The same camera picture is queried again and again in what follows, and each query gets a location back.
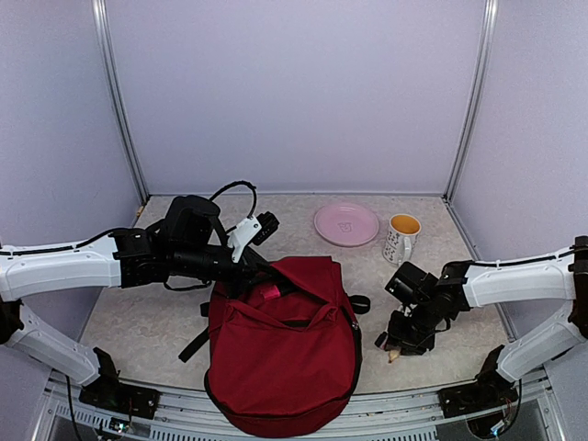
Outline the red student backpack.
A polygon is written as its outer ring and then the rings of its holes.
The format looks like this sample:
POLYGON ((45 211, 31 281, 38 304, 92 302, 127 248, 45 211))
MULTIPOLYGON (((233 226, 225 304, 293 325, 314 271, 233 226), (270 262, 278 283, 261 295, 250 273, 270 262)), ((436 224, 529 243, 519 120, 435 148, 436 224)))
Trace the red student backpack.
POLYGON ((208 327, 180 353, 187 362, 209 346, 204 387, 236 428, 249 435, 311 434, 336 418, 356 389, 362 334, 329 256, 291 256, 266 266, 239 297, 214 285, 203 311, 208 327), (297 290, 265 301, 260 288, 297 290))

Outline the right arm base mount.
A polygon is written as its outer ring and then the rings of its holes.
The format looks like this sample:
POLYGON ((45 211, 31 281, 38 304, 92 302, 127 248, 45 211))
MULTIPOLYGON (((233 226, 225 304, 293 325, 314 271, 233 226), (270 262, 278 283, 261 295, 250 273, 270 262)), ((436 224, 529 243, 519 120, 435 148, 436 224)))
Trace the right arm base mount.
POLYGON ((445 418, 478 413, 518 400, 518 392, 511 385, 502 388, 470 383, 444 388, 437 395, 445 418))

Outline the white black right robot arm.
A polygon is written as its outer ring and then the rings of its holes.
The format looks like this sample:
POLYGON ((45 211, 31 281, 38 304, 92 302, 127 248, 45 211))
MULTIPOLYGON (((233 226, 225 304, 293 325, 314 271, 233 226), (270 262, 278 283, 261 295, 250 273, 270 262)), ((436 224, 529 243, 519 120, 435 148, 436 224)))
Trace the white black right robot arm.
POLYGON ((401 303, 376 346, 420 356, 435 346, 439 324, 495 303, 561 300, 561 307, 520 339, 492 350, 469 391, 488 408, 530 370, 587 341, 587 238, 550 254, 511 261, 454 261, 440 277, 410 262, 401 264, 385 289, 401 303))

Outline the pink highlighter black cap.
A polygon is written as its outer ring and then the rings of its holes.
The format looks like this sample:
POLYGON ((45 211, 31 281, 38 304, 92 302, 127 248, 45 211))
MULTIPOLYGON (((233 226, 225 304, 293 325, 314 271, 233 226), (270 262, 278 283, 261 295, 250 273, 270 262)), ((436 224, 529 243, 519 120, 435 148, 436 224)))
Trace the pink highlighter black cap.
POLYGON ((281 283, 261 287, 259 292, 263 300, 268 301, 285 297, 296 290, 297 288, 294 285, 281 283))

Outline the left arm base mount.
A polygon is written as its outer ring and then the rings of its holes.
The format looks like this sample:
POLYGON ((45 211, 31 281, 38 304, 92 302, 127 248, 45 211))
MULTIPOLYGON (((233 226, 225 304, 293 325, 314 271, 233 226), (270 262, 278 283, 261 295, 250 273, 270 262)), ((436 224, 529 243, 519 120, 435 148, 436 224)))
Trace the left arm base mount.
POLYGON ((108 379, 83 386, 79 395, 81 403, 148 420, 154 418, 159 400, 158 390, 108 379))

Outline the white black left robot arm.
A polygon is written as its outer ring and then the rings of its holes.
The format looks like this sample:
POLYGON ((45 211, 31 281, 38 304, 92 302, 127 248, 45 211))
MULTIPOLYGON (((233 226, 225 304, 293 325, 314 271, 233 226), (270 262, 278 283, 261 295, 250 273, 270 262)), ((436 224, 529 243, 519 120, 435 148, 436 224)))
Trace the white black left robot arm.
POLYGON ((23 299, 76 288, 134 288, 170 277, 241 282, 265 260, 252 250, 278 228, 276 216, 248 212, 225 228, 214 197, 179 196, 149 227, 114 228, 83 242, 1 249, 1 343, 62 372, 108 408, 129 398, 111 356, 45 323, 23 299))

